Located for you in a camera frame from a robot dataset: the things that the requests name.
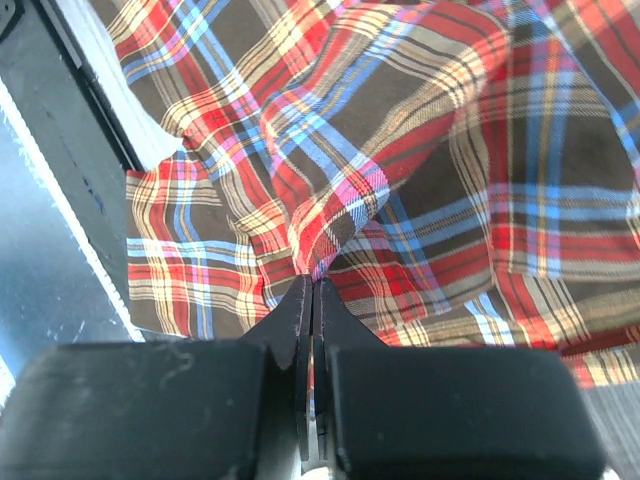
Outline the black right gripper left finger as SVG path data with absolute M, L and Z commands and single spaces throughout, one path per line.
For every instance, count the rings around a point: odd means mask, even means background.
M 72 344 L 1 416 L 5 479 L 293 479 L 308 454 L 312 282 L 236 340 Z

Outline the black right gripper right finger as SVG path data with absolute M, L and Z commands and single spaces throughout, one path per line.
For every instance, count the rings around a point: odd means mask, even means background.
M 391 347 L 314 287 L 316 428 L 338 479 L 598 479 L 607 456 L 554 353 Z

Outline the red brown plaid shirt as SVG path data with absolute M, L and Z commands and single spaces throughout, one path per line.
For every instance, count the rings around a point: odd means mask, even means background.
M 176 151 L 127 176 L 133 323 L 235 338 L 296 276 L 393 346 L 639 377 L 635 1 L 97 1 Z

